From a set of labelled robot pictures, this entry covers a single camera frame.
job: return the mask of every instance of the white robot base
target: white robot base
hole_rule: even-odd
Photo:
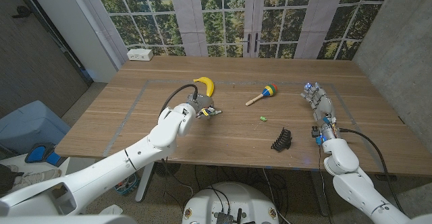
[[[188,201],[182,217],[183,224],[232,223],[232,221],[279,223],[275,205],[268,197],[255,188],[237,182],[221,182],[201,190]]]

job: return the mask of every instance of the banana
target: banana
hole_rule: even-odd
[[[215,85],[210,78],[203,76],[201,78],[194,79],[194,82],[202,82],[207,85],[207,96],[211,96],[213,94]]]

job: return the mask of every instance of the electrical outlet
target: electrical outlet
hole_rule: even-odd
[[[151,49],[131,49],[128,52],[129,60],[150,61],[152,57]]]

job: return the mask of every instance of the toy maraca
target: toy maraca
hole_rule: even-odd
[[[246,103],[246,106],[249,106],[253,103],[255,103],[255,101],[257,101],[258,99],[262,98],[263,96],[273,96],[275,93],[277,92],[277,86],[274,84],[268,84],[265,86],[263,93],[261,93],[260,95],[258,95],[256,98],[248,101]]]

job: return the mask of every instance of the table surface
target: table surface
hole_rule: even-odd
[[[201,76],[214,81],[212,98],[223,113],[196,120],[187,136],[178,137],[171,163],[318,169],[319,147],[311,138],[313,111],[300,93],[305,83],[319,82],[332,99],[339,127],[360,130],[372,139],[390,173],[432,175],[432,155],[351,61],[159,56],[128,61],[56,153],[103,158],[130,146],[156,125],[162,104],[175,89]],[[277,94],[246,107],[268,83],[277,85]],[[196,85],[205,93],[205,84]],[[185,102],[191,92],[178,93],[169,106]],[[291,131],[292,145],[276,152],[271,145],[282,127]],[[379,157],[366,141],[350,133],[342,137],[366,172],[381,171]]]

